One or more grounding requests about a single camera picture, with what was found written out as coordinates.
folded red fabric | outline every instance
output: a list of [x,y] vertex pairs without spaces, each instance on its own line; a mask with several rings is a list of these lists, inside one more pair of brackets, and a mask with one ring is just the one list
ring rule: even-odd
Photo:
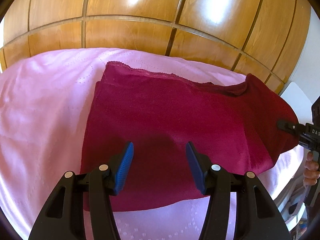
[[186,143],[229,172],[260,174],[298,144],[277,129],[279,119],[298,122],[291,107],[251,74],[223,87],[108,62],[88,116],[81,173],[107,163],[132,141],[134,158],[124,190],[111,198],[113,211],[201,198]]

pink tablecloth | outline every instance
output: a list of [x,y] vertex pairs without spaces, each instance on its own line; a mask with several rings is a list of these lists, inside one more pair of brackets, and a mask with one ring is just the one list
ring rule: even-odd
[[[79,173],[95,83],[108,61],[174,73],[195,82],[233,85],[245,76],[209,64],[125,49],[52,51],[22,60],[0,75],[0,207],[23,239],[67,170]],[[300,148],[281,154],[260,175],[275,198],[301,163]],[[197,239],[207,198],[156,210],[115,213],[122,239]],[[231,198],[228,239],[234,230]]]

